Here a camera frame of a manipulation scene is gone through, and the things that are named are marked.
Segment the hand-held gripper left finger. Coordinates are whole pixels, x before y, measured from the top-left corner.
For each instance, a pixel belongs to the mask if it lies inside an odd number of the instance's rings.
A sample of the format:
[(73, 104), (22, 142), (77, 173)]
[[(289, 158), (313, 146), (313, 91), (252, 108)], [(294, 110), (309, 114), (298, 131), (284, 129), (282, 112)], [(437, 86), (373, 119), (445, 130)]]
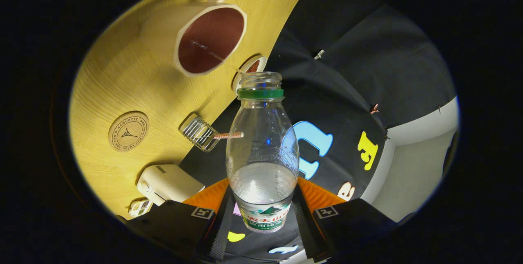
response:
[(190, 264), (220, 264), (234, 206), (226, 178), (183, 202), (167, 200), (134, 219), (118, 219), (134, 233)]

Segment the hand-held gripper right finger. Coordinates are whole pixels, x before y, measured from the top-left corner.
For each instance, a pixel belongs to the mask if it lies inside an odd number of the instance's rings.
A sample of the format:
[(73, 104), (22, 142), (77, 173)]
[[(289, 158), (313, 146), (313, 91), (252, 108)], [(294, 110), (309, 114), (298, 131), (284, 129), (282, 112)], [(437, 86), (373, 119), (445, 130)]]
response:
[(297, 180), (293, 208), (306, 256), (316, 263), (338, 263), (398, 225), (363, 199), (345, 201), (303, 178)]

